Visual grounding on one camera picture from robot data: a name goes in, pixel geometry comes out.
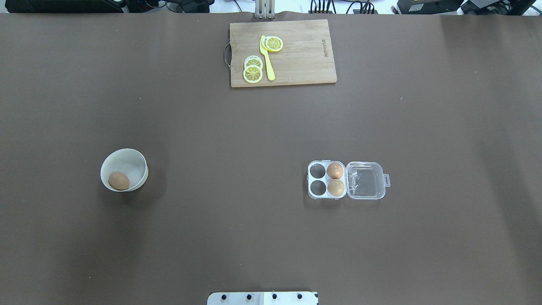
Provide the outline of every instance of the metal bracket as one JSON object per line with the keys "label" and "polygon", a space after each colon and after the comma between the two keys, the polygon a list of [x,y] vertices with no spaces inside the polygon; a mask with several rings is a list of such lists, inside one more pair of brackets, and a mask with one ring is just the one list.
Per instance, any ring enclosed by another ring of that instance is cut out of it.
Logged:
{"label": "metal bracket", "polygon": [[275,0],[256,0],[256,19],[275,19]]}
{"label": "metal bracket", "polygon": [[212,293],[207,305],[318,305],[318,292],[256,291]]}

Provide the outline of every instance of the metal handle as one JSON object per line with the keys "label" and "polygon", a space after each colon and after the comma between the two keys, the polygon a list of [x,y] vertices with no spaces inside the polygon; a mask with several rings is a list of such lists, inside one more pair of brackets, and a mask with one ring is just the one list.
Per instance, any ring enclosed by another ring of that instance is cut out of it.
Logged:
{"label": "metal handle", "polygon": [[231,45],[230,45],[230,40],[228,39],[228,44],[224,47],[224,62],[226,63],[226,65],[228,65],[228,68],[231,70],[231,63],[228,62],[228,59],[226,58],[226,50],[228,49],[228,47],[230,47],[230,50],[231,50]]}

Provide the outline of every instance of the yellow knife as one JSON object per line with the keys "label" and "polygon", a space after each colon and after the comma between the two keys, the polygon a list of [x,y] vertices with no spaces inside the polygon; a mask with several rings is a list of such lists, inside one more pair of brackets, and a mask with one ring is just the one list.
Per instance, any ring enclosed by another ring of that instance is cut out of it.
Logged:
{"label": "yellow knife", "polygon": [[262,53],[263,57],[266,58],[267,79],[275,80],[275,71],[273,71],[273,66],[271,66],[271,61],[269,60],[269,53],[267,52],[266,48],[263,46],[264,39],[265,39],[265,35],[262,36],[262,38],[260,39],[260,53]]}

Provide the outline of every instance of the container lid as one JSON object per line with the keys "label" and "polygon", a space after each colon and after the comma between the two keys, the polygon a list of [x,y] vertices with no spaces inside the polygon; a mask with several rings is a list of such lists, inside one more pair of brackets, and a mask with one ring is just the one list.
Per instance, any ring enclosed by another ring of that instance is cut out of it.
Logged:
{"label": "container lid", "polygon": [[380,199],[391,181],[380,164],[353,161],[346,166],[346,184],[352,199]]}

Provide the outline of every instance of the white bowl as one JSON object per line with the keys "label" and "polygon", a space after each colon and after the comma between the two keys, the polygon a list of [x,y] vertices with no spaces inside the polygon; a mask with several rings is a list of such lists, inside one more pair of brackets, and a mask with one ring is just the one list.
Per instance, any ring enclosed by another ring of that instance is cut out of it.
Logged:
{"label": "white bowl", "polygon": [[[109,185],[109,175],[119,171],[130,180],[127,190],[118,190]],[[123,148],[110,154],[102,164],[100,176],[102,183],[114,192],[130,192],[140,188],[147,180],[149,168],[145,157],[135,149]]]}

